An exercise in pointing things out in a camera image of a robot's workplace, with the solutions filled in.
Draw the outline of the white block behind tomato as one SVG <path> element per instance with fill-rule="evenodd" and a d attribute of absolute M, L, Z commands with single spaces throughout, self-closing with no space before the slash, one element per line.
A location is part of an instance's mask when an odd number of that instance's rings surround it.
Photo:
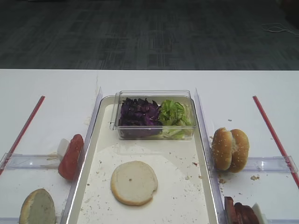
<path fill-rule="evenodd" d="M 69 141 L 66 139 L 61 139 L 59 146 L 57 148 L 57 157 L 61 161 L 69 147 Z"/>

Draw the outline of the white rectangular tray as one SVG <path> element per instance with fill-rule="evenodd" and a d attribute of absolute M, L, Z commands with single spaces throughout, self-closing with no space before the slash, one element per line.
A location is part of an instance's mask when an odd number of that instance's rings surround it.
<path fill-rule="evenodd" d="M 191 140 L 120 140 L 110 128 L 114 97 L 102 99 L 85 157 L 70 224 L 214 224 L 217 222 L 200 133 Z M 158 180 L 143 206 L 118 202 L 113 171 L 128 161 L 150 165 Z"/>

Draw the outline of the right red tape strip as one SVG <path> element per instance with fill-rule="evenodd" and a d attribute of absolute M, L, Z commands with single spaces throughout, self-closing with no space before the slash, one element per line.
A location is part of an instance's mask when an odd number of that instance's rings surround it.
<path fill-rule="evenodd" d="M 298 176 L 297 172 L 295 171 L 295 166 L 294 166 L 293 162 L 291 162 L 290 156 L 288 156 L 287 152 L 285 151 L 285 149 L 284 149 L 279 137 L 277 136 L 277 134 L 275 132 L 275 129 L 273 128 L 266 112 L 264 111 L 258 97 L 253 96 L 252 98 L 253 98 L 257 108 L 259 109 L 259 111 L 262 115 L 262 118 L 264 119 L 264 121 L 265 121 L 265 123 L 266 123 L 266 125 L 267 125 L 267 127 L 268 127 L 268 129 L 269 129 L 269 131 L 270 131 L 270 133 L 271 133 L 271 135 L 272 135 L 272 137 L 273 137 L 280 153 L 281 153 L 281 155 L 284 157 L 285 162 L 286 162 L 286 164 L 287 164 L 287 166 L 288 166 L 288 168 L 291 172 L 291 175 L 292 175 L 292 177 L 293 177 L 293 179 L 294 179 L 294 181 L 295 181 L 295 183 L 298 187 L 299 186 L 299 176 Z"/>

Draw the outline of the right clear cross divider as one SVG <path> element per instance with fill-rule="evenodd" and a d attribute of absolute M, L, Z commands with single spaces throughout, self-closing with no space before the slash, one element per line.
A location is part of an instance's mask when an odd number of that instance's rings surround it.
<path fill-rule="evenodd" d="M 296 174 L 298 168 L 291 156 L 249 157 L 242 171 Z"/>

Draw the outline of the white block behind meat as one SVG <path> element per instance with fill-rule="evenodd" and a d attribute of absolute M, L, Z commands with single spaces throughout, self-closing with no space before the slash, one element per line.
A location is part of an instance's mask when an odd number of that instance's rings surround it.
<path fill-rule="evenodd" d="M 263 214 L 261 212 L 261 209 L 260 209 L 260 206 L 258 205 L 258 203 L 255 203 L 253 206 L 252 206 L 252 210 L 254 211 L 258 221 L 260 224 L 268 224 L 268 220 L 266 218 L 266 215 Z"/>

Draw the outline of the sesame bun half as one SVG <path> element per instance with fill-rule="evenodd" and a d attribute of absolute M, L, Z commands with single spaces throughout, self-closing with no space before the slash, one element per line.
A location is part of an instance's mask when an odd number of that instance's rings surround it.
<path fill-rule="evenodd" d="M 249 154 L 249 140 L 242 130 L 233 129 L 231 130 L 233 137 L 232 145 L 232 161 L 229 171 L 232 173 L 238 173 L 247 164 L 247 158 Z"/>
<path fill-rule="evenodd" d="M 217 129 L 212 141 L 212 154 L 218 170 L 227 170 L 232 161 L 233 136 L 226 128 Z"/>

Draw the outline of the green lettuce pile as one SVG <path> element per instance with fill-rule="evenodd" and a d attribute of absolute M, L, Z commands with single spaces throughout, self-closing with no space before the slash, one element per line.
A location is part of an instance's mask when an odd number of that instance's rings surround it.
<path fill-rule="evenodd" d="M 159 121 L 163 126 L 191 126 L 190 109 L 174 100 L 164 100 L 159 109 Z M 170 139 L 191 138 L 192 129 L 163 129 L 162 135 Z"/>

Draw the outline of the left red tape strip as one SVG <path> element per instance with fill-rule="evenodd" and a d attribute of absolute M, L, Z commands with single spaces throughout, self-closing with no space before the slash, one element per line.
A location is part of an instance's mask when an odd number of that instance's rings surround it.
<path fill-rule="evenodd" d="M 42 105 L 43 101 L 45 99 L 45 96 L 41 96 L 40 99 L 38 100 L 37 104 L 35 105 L 33 111 L 31 112 L 29 118 L 27 119 L 26 123 L 24 124 L 23 128 L 21 129 L 20 133 L 18 134 L 16 140 L 14 141 L 13 145 L 11 146 L 10 150 L 8 153 L 6 153 L 3 156 L 4 161 L 0 165 L 0 174 L 3 173 L 9 159 L 11 158 L 12 154 L 14 153 L 15 149 L 17 148 L 19 142 L 21 141 L 23 135 L 25 134 L 27 128 L 29 127 L 31 121 L 35 117 L 36 113 L 38 112 L 40 106 Z"/>

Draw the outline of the right clear acrylic divider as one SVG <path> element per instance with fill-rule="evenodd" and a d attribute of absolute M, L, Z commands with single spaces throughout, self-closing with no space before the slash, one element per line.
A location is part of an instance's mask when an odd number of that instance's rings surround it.
<path fill-rule="evenodd" d="M 203 113 L 202 103 L 197 89 L 195 89 L 194 92 L 194 102 L 195 102 L 198 126 L 199 126 L 199 131 L 200 131 L 201 141 L 202 141 L 202 146 L 204 151 L 204 157 L 206 162 L 208 181 L 209 181 L 211 194 L 212 194 L 212 201 L 214 207 L 213 210 L 216 218 L 216 223 L 227 224 L 228 221 L 227 221 L 226 212 L 222 202 L 222 197 L 221 197 L 221 192 L 220 192 L 220 187 L 218 182 L 218 174 L 217 174 L 217 170 L 214 167 L 211 144 L 209 141 L 210 138 L 206 127 L 206 121 Z"/>

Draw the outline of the clear cross divider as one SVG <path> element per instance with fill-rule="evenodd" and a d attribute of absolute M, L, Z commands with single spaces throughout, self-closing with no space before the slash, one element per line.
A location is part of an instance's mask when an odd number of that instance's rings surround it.
<path fill-rule="evenodd" d="M 242 171 L 296 174 L 298 168 L 291 156 L 249 157 Z"/>
<path fill-rule="evenodd" d="M 0 169 L 57 169 L 59 164 L 57 154 L 5 153 L 0 160 Z"/>

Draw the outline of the clear plastic salad container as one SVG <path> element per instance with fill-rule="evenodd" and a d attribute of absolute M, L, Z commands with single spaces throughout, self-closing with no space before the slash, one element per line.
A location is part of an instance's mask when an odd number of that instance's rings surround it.
<path fill-rule="evenodd" d="M 174 100 L 175 102 L 179 102 L 182 105 L 187 105 L 190 109 L 190 115 L 192 119 L 192 125 L 191 126 L 143 126 L 144 129 L 161 129 L 161 133 L 159 135 L 154 135 L 146 138 L 141 138 L 141 139 L 133 139 L 133 140 L 173 140 L 170 138 L 165 138 L 162 135 L 162 130 L 163 129 L 185 129 L 185 128 L 190 128 L 192 129 L 192 135 L 194 133 L 194 129 L 197 126 L 197 121 L 196 121 L 196 113 L 194 109 L 194 102 L 191 99 L 191 95 L 189 91 L 184 91 L 184 90 L 168 90 L 168 91 L 120 91 L 116 93 L 115 98 L 114 98 L 114 103 L 113 103 L 113 112 L 112 112 L 112 117 L 110 121 L 110 128 L 112 130 L 116 130 L 118 133 L 118 136 L 120 139 L 127 140 L 120 135 L 120 131 L 123 129 L 132 129 L 131 126 L 119 126 L 119 118 L 120 118 L 120 113 L 121 113 L 121 105 L 122 102 L 126 99 L 146 99 L 150 103 L 152 101 L 156 101 L 156 103 L 160 106 L 164 100 Z"/>

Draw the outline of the red meat slices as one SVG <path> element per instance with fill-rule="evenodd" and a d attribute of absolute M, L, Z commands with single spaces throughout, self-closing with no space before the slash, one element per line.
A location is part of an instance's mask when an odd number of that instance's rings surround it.
<path fill-rule="evenodd" d="M 224 197 L 224 206 L 229 224 L 260 224 L 251 207 L 234 203 L 232 197 Z"/>

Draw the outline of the left clear cross divider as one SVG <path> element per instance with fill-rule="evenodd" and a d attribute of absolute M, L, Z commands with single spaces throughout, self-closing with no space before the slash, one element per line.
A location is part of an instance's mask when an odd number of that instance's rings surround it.
<path fill-rule="evenodd" d="M 0 169 L 57 169 L 59 164 L 57 154 L 5 153 L 0 160 Z"/>

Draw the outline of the red tomato slices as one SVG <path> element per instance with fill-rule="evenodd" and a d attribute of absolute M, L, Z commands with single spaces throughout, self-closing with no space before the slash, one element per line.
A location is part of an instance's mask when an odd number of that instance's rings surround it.
<path fill-rule="evenodd" d="M 80 134 L 74 135 L 70 141 L 69 148 L 58 166 L 58 173 L 68 181 L 74 179 L 83 145 L 84 140 L 82 136 Z"/>

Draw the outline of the bread bun half lower left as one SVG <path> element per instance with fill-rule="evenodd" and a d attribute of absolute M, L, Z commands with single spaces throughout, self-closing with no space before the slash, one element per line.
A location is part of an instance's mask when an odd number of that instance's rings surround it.
<path fill-rule="evenodd" d="M 31 192 L 21 207 L 20 224 L 55 224 L 56 212 L 51 195 L 45 189 Z"/>

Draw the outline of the sesame bun rear half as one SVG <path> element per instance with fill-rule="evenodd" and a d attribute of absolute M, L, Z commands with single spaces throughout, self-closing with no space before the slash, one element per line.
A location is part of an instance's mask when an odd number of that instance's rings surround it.
<path fill-rule="evenodd" d="M 232 173 L 238 173 L 247 164 L 247 158 L 249 154 L 249 140 L 242 130 L 233 129 L 231 130 L 233 137 L 232 145 L 232 161 L 229 171 Z"/>

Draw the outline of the sesame bun front half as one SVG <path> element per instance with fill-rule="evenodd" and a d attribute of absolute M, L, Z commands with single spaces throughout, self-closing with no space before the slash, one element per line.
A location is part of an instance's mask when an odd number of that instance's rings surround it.
<path fill-rule="evenodd" d="M 218 170 L 227 170 L 232 161 L 233 136 L 226 128 L 217 129 L 212 141 L 212 154 Z"/>

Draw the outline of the clear acrylic divider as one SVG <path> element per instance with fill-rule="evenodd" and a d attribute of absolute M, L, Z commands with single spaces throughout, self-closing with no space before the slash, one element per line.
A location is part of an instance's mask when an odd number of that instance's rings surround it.
<path fill-rule="evenodd" d="M 83 172 L 83 169 L 84 169 L 86 154 L 88 153 L 88 148 L 89 148 L 89 145 L 90 145 L 92 133 L 93 133 L 94 126 L 95 126 L 95 123 L 96 123 L 96 119 L 97 119 L 97 116 L 98 116 L 100 103 L 101 103 L 101 100 L 103 98 L 101 87 L 99 88 L 97 93 L 98 93 L 98 95 L 96 97 L 95 106 L 94 106 L 94 109 L 93 109 L 93 113 L 92 113 L 92 116 L 91 116 L 91 119 L 90 119 L 88 129 L 87 129 L 87 133 L 86 133 L 86 136 L 85 136 L 84 145 L 83 145 L 82 151 L 80 153 L 80 156 L 78 158 L 77 171 L 75 173 L 74 180 L 72 181 L 72 184 L 71 184 L 71 188 L 70 188 L 70 192 L 69 192 L 68 197 L 67 197 L 65 208 L 64 208 L 63 213 L 61 215 L 61 219 L 60 219 L 60 222 L 59 222 L 60 224 L 67 224 L 69 222 L 69 219 L 70 219 L 70 216 L 71 216 L 71 211 L 72 211 L 72 208 L 74 207 L 74 203 L 75 203 L 75 199 L 76 199 L 76 193 L 77 193 L 77 190 L 79 188 L 80 178 L 82 176 L 82 172 Z"/>
<path fill-rule="evenodd" d="M 204 157 L 206 162 L 208 181 L 209 181 L 211 194 L 212 194 L 212 201 L 214 207 L 213 210 L 216 218 L 216 223 L 227 224 L 228 221 L 227 221 L 226 212 L 222 202 L 222 197 L 221 197 L 221 192 L 220 192 L 220 187 L 218 182 L 218 174 L 217 174 L 217 170 L 214 167 L 211 144 L 209 141 L 210 138 L 206 127 L 206 121 L 203 113 L 202 103 L 197 89 L 195 89 L 194 92 L 194 102 L 195 102 L 198 126 L 199 126 L 199 131 L 200 131 L 201 141 L 202 141 L 202 146 L 204 151 Z"/>

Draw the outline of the left clear acrylic divider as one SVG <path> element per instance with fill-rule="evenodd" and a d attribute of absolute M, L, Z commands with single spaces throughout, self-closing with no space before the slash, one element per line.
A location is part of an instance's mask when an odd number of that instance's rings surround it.
<path fill-rule="evenodd" d="M 77 171 L 75 173 L 74 180 L 72 181 L 72 184 L 71 184 L 71 188 L 70 188 L 70 192 L 69 192 L 68 197 L 67 197 L 65 208 L 64 208 L 63 213 L 61 215 L 61 219 L 60 219 L 60 222 L 59 222 L 60 224 L 67 224 L 69 222 L 69 219 L 70 219 L 70 216 L 71 216 L 71 211 L 72 211 L 72 208 L 74 207 L 74 203 L 75 203 L 75 199 L 76 199 L 76 193 L 77 193 L 77 190 L 79 188 L 80 178 L 82 176 L 82 172 L 83 172 L 83 169 L 84 169 L 86 154 L 88 153 L 88 148 L 89 148 L 89 145 L 90 145 L 92 133 L 93 133 L 94 126 L 95 126 L 95 123 L 96 123 L 96 119 L 97 119 L 97 116 L 98 116 L 100 103 L 101 103 L 101 100 L 103 98 L 101 87 L 99 88 L 97 93 L 98 93 L 98 95 L 96 97 L 95 106 L 94 106 L 94 109 L 93 109 L 93 113 L 92 113 L 92 116 L 91 116 L 91 119 L 90 119 L 88 129 L 87 129 L 87 133 L 86 133 L 86 136 L 85 136 L 84 145 L 83 145 L 82 151 L 80 153 L 80 156 L 78 158 Z"/>

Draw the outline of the flat bun bottom half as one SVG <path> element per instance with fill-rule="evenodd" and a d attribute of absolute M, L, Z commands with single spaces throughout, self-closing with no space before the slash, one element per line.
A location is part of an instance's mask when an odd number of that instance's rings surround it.
<path fill-rule="evenodd" d="M 110 181 L 113 196 L 126 205 L 141 206 L 148 203 L 158 188 L 154 170 L 142 161 L 129 161 L 119 165 Z"/>

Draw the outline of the purple cabbage shreds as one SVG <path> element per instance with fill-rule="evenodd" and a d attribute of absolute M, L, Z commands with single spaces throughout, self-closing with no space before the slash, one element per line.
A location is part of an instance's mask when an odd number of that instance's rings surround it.
<path fill-rule="evenodd" d="M 119 126 L 131 126 L 132 129 L 120 131 L 125 139 L 141 139 L 159 135 L 161 129 L 144 129 L 143 126 L 161 126 L 159 120 L 160 106 L 156 101 L 151 103 L 146 99 L 126 98 L 121 105 Z"/>

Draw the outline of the red tape strip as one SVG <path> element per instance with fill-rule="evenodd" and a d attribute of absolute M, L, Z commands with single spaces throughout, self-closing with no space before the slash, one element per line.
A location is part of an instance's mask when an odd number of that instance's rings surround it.
<path fill-rule="evenodd" d="M 265 123 L 266 123 L 266 125 L 267 125 L 267 127 L 268 127 L 268 129 L 269 129 L 269 131 L 270 131 L 270 133 L 271 133 L 271 135 L 272 135 L 272 137 L 273 137 L 280 153 L 281 153 L 281 155 L 284 157 L 285 162 L 286 162 L 286 164 L 287 164 L 287 166 L 288 166 L 288 168 L 291 172 L 291 175 L 292 175 L 292 177 L 293 177 L 293 179 L 294 179 L 294 181 L 295 181 L 295 183 L 298 187 L 299 186 L 299 176 L 298 176 L 297 172 L 295 171 L 295 166 L 294 166 L 293 162 L 291 162 L 290 156 L 288 156 L 287 152 L 285 151 L 285 149 L 284 149 L 279 137 L 277 136 L 277 134 L 275 132 L 275 129 L 273 128 L 266 112 L 264 111 L 258 97 L 253 96 L 252 98 L 253 98 L 257 108 L 259 109 L 259 111 L 262 115 L 262 118 L 264 119 L 264 121 L 265 121 Z"/>
<path fill-rule="evenodd" d="M 26 123 L 24 124 L 23 128 L 21 129 L 20 133 L 18 134 L 16 140 L 14 141 L 13 145 L 11 146 L 10 150 L 8 153 L 6 153 L 3 156 L 4 161 L 0 165 L 0 174 L 3 173 L 9 159 L 11 158 L 12 154 L 14 153 L 15 149 L 17 148 L 19 142 L 21 141 L 23 135 L 25 134 L 27 128 L 29 127 L 31 121 L 35 117 L 36 113 L 38 112 L 40 106 L 42 105 L 43 101 L 45 99 L 45 96 L 41 96 L 40 99 L 38 100 L 37 104 L 35 105 L 33 111 L 31 112 L 29 118 L 27 119 Z"/>

